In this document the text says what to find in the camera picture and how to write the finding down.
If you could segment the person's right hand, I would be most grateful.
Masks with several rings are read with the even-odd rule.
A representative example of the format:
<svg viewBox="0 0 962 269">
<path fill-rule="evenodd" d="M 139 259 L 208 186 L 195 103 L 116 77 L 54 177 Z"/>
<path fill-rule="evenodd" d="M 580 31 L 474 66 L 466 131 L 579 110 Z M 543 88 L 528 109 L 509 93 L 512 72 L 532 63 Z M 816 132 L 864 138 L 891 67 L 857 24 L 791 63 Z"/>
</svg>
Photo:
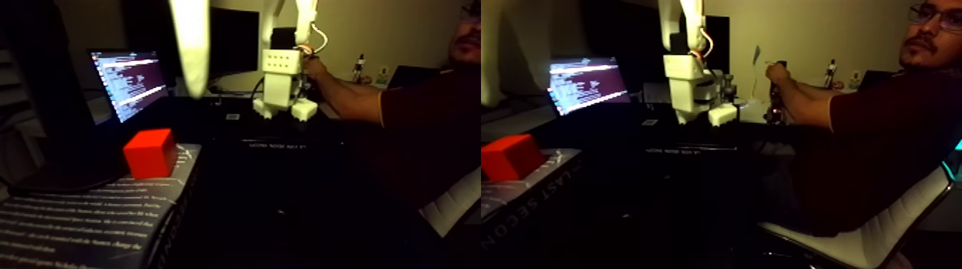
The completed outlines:
<svg viewBox="0 0 962 269">
<path fill-rule="evenodd" d="M 780 62 L 771 62 L 768 64 L 766 71 L 764 71 L 766 77 L 775 85 L 778 92 L 783 97 L 791 97 L 795 95 L 797 88 L 795 87 L 794 79 L 791 77 L 785 64 L 780 64 Z"/>
</svg>

